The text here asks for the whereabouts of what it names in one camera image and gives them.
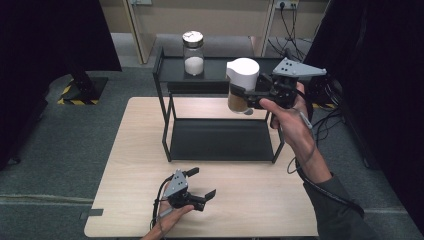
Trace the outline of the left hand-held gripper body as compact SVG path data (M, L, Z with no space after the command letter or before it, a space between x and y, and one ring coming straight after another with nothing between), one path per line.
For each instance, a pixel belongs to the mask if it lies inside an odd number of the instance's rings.
M163 197L173 208L181 208L186 205L192 205L195 210L203 211L205 198L192 195L188 192L187 177L183 175L181 169L177 169L171 177Z

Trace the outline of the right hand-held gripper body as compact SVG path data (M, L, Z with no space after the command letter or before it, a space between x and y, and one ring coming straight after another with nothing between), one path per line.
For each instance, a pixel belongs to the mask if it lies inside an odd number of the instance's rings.
M275 102L282 108L290 109L298 95L297 82L299 78L325 76L326 69L306 65L284 58L272 71L273 85L270 90L246 91L247 106L261 109L259 101L262 98Z

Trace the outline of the white-lidded jar with brown contents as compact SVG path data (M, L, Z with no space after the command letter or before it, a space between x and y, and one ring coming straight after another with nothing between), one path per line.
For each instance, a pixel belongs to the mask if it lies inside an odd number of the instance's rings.
M226 78L230 84L244 87L246 91L252 91L256 87L259 75L259 64L250 58L237 58L226 64ZM244 99L230 98L228 93L228 108L235 113L243 113L248 109Z

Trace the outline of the black metal two-tier shelf rack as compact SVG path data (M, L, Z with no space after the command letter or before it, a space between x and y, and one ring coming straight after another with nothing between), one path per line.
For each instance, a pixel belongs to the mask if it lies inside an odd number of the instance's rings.
M230 57L207 57L191 76L181 56L158 51L153 78L164 119L162 144L169 161L263 161L274 163L282 132L269 128L271 114L238 115L227 107Z

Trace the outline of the glass jar with metal lid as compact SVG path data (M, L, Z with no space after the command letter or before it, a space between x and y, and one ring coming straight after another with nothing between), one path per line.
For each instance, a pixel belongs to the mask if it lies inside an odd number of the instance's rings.
M184 68L187 74L199 75L204 70L203 34L198 31L188 31L182 35Z

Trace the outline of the person's left hand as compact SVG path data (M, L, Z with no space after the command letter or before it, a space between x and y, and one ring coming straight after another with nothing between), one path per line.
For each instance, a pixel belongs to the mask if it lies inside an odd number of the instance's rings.
M179 222L179 220L187 213L192 211L192 205L186 205L181 208L172 208L167 200L162 200L159 206L158 220L153 228L155 239L165 237L168 232Z

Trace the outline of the person's right hand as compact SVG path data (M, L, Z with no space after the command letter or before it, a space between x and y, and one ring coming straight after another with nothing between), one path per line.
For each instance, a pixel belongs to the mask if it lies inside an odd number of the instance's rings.
M284 109L269 99L261 99L260 105L274 115L271 127L282 130L284 140L292 148L297 160L309 159L315 149L315 142L305 123L308 119L306 101L298 95L290 109Z

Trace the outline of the black stand base hazard tape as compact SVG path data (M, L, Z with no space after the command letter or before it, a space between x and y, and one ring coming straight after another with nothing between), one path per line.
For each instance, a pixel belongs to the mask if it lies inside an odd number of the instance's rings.
M106 77L91 77L91 89L80 89L77 82L72 79L63 90L58 104L62 105L96 105L106 86Z
M313 103L320 106L334 103L331 82L328 79L314 78L309 87Z

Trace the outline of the grey tape piece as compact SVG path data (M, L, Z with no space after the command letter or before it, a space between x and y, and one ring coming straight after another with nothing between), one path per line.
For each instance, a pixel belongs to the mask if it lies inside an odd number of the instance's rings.
M104 209L90 209L87 212L82 212L80 214L80 219L85 220L90 216L102 216Z

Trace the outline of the black curtain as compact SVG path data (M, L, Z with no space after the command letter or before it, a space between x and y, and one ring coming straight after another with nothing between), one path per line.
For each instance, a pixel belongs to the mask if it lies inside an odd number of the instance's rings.
M52 81L120 69L99 0L0 0L0 171Z
M305 61L341 84L367 160L424 234L424 0L330 0Z

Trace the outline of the beige desk frame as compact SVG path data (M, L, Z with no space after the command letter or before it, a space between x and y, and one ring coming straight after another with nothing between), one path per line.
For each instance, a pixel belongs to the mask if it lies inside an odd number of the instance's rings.
M245 37L251 56L266 52L268 39L286 36L284 23L298 38L314 37L330 0L299 0L296 10L275 8L276 0L99 0L109 30L129 34L139 64L146 64L160 35L195 30L224 40Z

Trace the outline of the white wall socket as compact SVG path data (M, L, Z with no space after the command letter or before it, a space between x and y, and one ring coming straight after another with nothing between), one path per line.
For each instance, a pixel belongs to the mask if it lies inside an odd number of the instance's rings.
M299 0L276 0L275 8L280 10L296 10Z

